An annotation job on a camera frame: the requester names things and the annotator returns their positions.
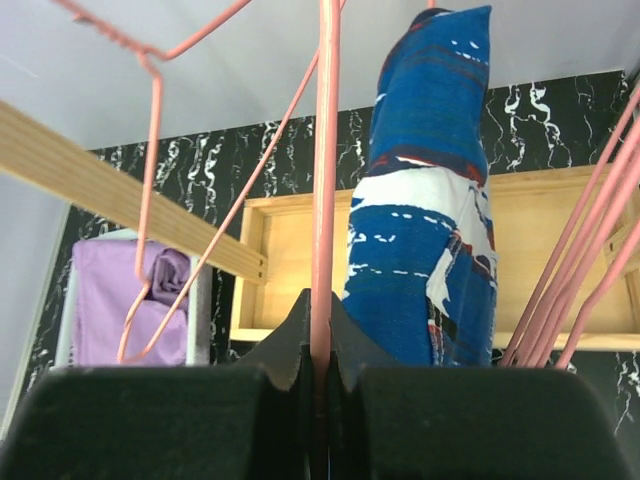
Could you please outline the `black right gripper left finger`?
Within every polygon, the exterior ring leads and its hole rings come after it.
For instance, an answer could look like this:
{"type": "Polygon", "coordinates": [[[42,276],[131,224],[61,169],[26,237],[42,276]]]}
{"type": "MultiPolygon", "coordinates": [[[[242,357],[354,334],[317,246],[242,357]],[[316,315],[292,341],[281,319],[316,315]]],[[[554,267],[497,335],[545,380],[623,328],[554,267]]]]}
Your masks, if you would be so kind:
{"type": "Polygon", "coordinates": [[[236,362],[62,368],[26,396],[5,479],[311,479],[310,293],[236,362]]]}

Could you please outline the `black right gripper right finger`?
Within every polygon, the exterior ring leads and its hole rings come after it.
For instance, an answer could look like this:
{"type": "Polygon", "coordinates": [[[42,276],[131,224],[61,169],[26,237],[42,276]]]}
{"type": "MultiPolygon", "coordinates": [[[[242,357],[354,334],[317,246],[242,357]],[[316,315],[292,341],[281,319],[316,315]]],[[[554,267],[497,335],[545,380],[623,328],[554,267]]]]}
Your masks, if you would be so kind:
{"type": "Polygon", "coordinates": [[[628,479],[592,388],[555,369],[409,367],[332,302],[334,479],[628,479]]]}

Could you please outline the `purple trousers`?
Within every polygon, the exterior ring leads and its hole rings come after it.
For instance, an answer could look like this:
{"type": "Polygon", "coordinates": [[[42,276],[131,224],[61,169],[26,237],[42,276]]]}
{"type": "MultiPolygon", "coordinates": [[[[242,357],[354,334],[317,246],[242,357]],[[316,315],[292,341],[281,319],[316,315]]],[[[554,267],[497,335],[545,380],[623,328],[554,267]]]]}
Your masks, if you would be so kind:
{"type": "MultiPolygon", "coordinates": [[[[126,315],[142,289],[134,272],[135,255],[134,240],[88,239],[74,244],[72,261],[78,279],[72,340],[75,365],[117,363],[126,315]]],[[[190,276],[190,259],[149,241],[144,269],[151,288],[133,318],[127,357],[142,351],[164,320],[190,276]]]]}

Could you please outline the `blue patterned trousers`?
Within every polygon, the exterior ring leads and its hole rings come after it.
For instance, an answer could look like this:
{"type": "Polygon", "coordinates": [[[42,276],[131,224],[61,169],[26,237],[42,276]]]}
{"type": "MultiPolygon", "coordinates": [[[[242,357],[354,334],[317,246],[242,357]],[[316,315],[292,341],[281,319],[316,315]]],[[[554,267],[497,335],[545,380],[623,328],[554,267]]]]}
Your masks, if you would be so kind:
{"type": "Polygon", "coordinates": [[[491,12],[421,12],[379,75],[342,303],[407,365],[491,362],[497,254],[480,136],[491,12]]]}

